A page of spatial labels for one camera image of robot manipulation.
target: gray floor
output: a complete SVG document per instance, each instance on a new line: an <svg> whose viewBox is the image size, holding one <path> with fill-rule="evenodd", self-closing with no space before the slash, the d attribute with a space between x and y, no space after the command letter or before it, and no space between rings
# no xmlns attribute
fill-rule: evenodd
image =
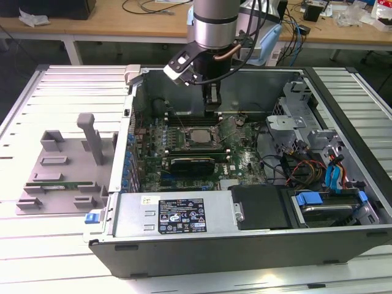
<svg viewBox="0 0 392 294"><path fill-rule="evenodd" d="M9 51L0 52L0 122L7 115L36 68L36 65L15 43L10 40L9 43ZM21 44L40 64L69 64L67 53L60 49L60 42L24 40ZM82 42L80 51L83 62L89 65L159 65L165 64L181 46L169 45L166 50L163 50L161 44L122 43L123 54L117 55L114 43L98 45L96 42ZM385 52L371 55L366 65L360 63L366 54L365 51L341 51L335 62L330 61L330 54L331 50L305 48L296 60L295 66L354 67L375 89L378 89L385 77L392 72L392 55ZM383 87L380 95L390 105L392 104L392 78Z"/></svg>

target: desk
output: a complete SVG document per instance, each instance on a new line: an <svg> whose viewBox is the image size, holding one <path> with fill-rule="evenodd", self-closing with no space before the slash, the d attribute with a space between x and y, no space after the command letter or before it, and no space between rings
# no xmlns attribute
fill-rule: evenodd
<svg viewBox="0 0 392 294"><path fill-rule="evenodd" d="M82 64L77 41L103 42L145 42L145 43L186 43L187 10L189 5L173 9L169 15L134 15L123 11L123 0L97 0L90 19L85 21L51 18L51 24L30 28L17 18L0 18L0 24L16 39L61 40L66 46L71 64ZM135 1L130 1L128 9L140 11ZM152 3L152 9L167 7ZM302 13L291 11L300 21ZM361 28L338 28L332 18L319 18L317 23L301 21L312 28L304 47L346 49L346 50L392 50L392 34L380 32L373 26L363 24ZM6 38L0 31L0 38ZM291 39L291 32L285 28L280 43L284 46Z"/></svg>

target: metal case frame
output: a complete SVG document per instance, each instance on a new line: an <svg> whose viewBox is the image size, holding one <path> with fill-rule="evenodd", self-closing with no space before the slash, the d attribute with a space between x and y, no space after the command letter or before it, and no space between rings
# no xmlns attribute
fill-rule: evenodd
<svg viewBox="0 0 392 294"><path fill-rule="evenodd" d="M385 170L358 135L314 69L305 68L295 71L303 77L317 103L322 105L334 121L336 132L352 153L386 214L392 215L390 206L392 196L389 194L392 190L392 182ZM140 83L139 80L134 84L133 94L136 93L136 87L140 86ZM118 161L122 164L124 155L121 154L120 149L116 150L116 156L122 156L122 160ZM114 276L122 278L345 263L392 238L391 224L257 230L221 235L118 238L113 234L113 227L116 225L118 202L121 196L117 193L117 189L112 192L114 193L108 202L102 234L92 237L89 248Z"/></svg>

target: sticker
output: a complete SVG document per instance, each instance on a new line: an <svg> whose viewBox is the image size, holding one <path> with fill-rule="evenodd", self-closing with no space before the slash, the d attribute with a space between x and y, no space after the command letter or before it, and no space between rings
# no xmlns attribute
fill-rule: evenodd
<svg viewBox="0 0 392 294"><path fill-rule="evenodd" d="M203 199L160 200L158 221L161 234L207 232Z"/></svg>
<svg viewBox="0 0 392 294"><path fill-rule="evenodd" d="M141 205L158 204L160 196L142 196Z"/></svg>
<svg viewBox="0 0 392 294"><path fill-rule="evenodd" d="M65 190L64 186L42 186L43 190Z"/></svg>

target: power supply label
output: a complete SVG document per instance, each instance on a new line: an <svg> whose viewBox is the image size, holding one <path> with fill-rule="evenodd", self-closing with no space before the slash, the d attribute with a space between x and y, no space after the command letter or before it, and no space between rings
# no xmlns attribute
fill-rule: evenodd
<svg viewBox="0 0 392 294"><path fill-rule="evenodd" d="M207 232L203 199L160 200L158 232L161 234Z"/></svg>

